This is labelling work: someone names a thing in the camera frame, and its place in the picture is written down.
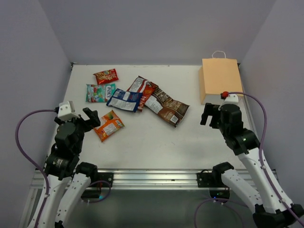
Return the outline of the brown chip bag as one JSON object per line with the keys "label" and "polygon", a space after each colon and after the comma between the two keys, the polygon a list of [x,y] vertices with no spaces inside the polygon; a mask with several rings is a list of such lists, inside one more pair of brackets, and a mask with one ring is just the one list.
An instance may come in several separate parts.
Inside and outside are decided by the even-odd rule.
{"label": "brown chip bag", "polygon": [[174,100],[159,87],[150,95],[145,106],[173,127],[183,120],[189,105]]}

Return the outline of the brown paper bag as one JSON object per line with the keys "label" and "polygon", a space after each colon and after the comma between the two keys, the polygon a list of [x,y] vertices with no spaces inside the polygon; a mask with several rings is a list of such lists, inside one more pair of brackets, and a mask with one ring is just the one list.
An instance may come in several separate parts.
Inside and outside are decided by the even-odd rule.
{"label": "brown paper bag", "polygon": [[200,103],[222,103],[223,92],[243,92],[238,62],[221,50],[203,58],[199,69]]}

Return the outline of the red Doritos chip bag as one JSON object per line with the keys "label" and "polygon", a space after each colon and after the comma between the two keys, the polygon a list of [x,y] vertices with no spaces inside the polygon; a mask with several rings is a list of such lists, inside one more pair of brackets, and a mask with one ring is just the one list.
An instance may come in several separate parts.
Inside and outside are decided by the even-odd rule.
{"label": "red Doritos chip bag", "polygon": [[153,94],[153,92],[158,88],[158,85],[150,80],[147,80],[141,76],[138,76],[131,86],[127,89],[129,92],[142,93],[140,103],[138,105],[138,111],[142,112],[144,104],[148,98]]}

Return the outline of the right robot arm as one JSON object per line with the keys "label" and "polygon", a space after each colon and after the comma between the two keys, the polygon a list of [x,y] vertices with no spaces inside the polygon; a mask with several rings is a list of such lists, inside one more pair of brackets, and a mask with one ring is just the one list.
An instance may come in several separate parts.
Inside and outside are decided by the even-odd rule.
{"label": "right robot arm", "polygon": [[280,187],[262,152],[255,133],[244,128],[242,112],[235,104],[222,106],[206,103],[201,116],[205,125],[211,116],[210,127],[219,129],[226,145],[243,163],[255,187],[239,176],[233,166],[224,162],[212,169],[211,180],[216,186],[227,186],[246,204],[258,228],[285,228],[304,214]]}

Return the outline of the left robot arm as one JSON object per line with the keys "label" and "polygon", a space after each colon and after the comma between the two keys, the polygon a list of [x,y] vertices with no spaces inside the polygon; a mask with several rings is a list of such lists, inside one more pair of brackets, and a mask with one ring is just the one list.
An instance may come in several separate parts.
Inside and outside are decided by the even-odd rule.
{"label": "left robot arm", "polygon": [[100,126],[97,111],[84,108],[84,120],[69,104],[60,104],[55,143],[47,157],[44,185],[30,228],[64,228],[84,190],[98,183],[97,166],[79,162],[84,135]]}

